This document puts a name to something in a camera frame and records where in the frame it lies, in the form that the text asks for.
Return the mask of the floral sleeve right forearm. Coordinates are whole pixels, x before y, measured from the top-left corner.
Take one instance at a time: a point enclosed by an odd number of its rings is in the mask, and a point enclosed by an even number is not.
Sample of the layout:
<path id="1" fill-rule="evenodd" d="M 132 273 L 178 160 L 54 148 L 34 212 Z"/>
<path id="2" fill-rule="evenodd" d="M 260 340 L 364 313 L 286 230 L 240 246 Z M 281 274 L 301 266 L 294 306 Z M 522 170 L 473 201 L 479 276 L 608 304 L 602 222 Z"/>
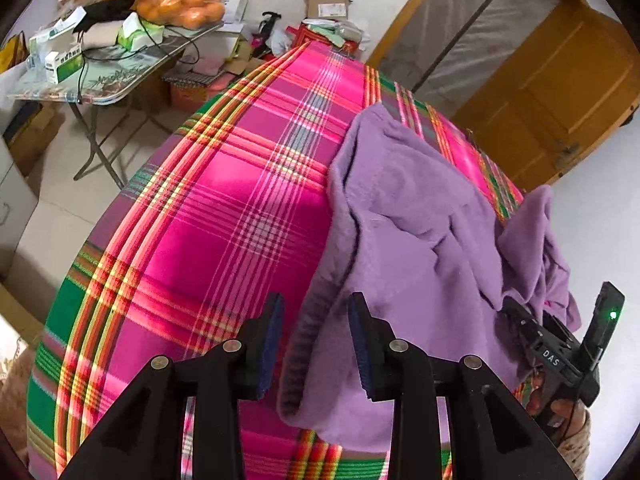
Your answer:
<path id="1" fill-rule="evenodd" d="M 560 455 L 574 472 L 578 480 L 585 479 L 586 461 L 590 449 L 591 420 L 588 411 L 585 411 L 585 423 L 574 436 L 564 438 L 558 446 Z"/>

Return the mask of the person's right hand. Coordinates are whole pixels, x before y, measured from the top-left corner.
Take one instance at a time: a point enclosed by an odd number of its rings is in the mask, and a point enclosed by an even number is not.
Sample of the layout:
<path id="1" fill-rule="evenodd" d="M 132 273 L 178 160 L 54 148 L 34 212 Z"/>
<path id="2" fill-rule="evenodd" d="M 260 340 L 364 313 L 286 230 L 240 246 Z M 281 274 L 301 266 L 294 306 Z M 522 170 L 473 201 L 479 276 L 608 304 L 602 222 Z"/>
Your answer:
<path id="1" fill-rule="evenodd" d="M 556 399 L 548 404 L 548 408 L 552 415 L 544 429 L 550 431 L 556 445 L 576 436 L 585 427 L 588 412 L 582 400 Z"/>

